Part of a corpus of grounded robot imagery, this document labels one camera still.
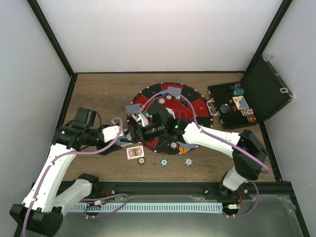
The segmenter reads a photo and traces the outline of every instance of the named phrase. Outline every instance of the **case handle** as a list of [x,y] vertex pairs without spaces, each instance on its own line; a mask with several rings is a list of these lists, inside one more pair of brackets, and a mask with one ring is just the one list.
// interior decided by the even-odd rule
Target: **case handle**
[[218,112],[218,111],[217,111],[216,113],[214,113],[214,114],[212,113],[212,108],[211,108],[211,106],[208,104],[208,103],[210,103],[210,102],[214,103],[214,99],[211,98],[209,101],[206,102],[206,105],[207,105],[207,108],[208,108],[209,113],[210,113],[212,116],[219,116],[219,112]]

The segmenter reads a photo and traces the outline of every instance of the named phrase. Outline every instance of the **white wall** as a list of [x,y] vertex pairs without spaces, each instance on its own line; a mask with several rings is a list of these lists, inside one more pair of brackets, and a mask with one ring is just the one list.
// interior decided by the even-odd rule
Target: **white wall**
[[281,0],[39,0],[75,72],[245,70]]
[[295,100],[266,122],[285,180],[316,236],[316,1],[293,1],[266,49]]
[[25,0],[0,1],[0,236],[46,159],[69,77]]

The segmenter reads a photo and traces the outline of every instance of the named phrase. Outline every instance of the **case latch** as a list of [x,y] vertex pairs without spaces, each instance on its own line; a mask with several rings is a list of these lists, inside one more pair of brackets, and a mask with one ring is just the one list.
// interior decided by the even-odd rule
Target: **case latch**
[[289,93],[289,90],[286,87],[280,88],[280,91],[281,93]]

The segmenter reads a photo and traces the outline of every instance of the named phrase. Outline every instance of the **playing card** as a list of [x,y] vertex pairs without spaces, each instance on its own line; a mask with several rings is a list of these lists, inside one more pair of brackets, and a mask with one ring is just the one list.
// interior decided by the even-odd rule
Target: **playing card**
[[143,146],[130,147],[126,149],[127,159],[134,159],[144,157],[144,148]]

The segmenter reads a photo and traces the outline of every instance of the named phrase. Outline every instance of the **black metal frame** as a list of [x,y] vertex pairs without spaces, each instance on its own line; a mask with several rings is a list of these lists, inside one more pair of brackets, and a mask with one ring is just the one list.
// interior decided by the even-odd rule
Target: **black metal frame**
[[[78,73],[74,73],[72,70],[62,48],[60,47],[51,27],[48,24],[40,6],[36,0],[27,0],[30,7],[32,8],[35,16],[37,17],[39,23],[41,24],[43,30],[45,31],[48,39],[50,40],[52,46],[54,47],[57,55],[59,56],[62,64],[64,65],[66,71],[70,76],[70,82],[67,90],[67,94],[63,103],[63,107],[57,122],[57,127],[64,123],[65,116],[68,110],[70,99],[75,88]],[[276,31],[278,25],[280,24],[283,16],[288,10],[292,0],[283,0],[277,13],[275,14],[267,32],[265,33],[257,51],[255,52],[246,72],[243,71],[205,71],[205,72],[121,72],[121,74],[126,73],[247,73],[251,68],[256,59],[263,53],[264,49],[268,45],[270,39],[272,38],[274,32]],[[107,74],[117,74],[115,72],[106,72]],[[271,161],[272,170],[276,179],[276,182],[258,182],[257,186],[261,194],[266,195],[289,195],[292,203],[296,206],[296,216],[298,218],[302,233],[304,237],[309,237],[309,232],[307,230],[304,218],[302,216],[299,204],[297,202],[296,196],[294,194],[292,185],[290,182],[284,182],[280,169],[277,164],[276,156],[273,152],[271,142],[264,123],[260,124],[261,132],[265,141],[265,145],[268,151],[268,155]],[[71,186],[73,181],[63,181],[59,192],[63,192],[69,186]],[[205,195],[205,189],[207,187],[218,186],[219,183],[133,183],[133,182],[101,182],[104,189],[115,189],[116,193],[128,193],[129,195]],[[255,189],[251,184],[246,184],[249,194],[255,194]],[[22,228],[17,227],[14,236],[21,235]]]

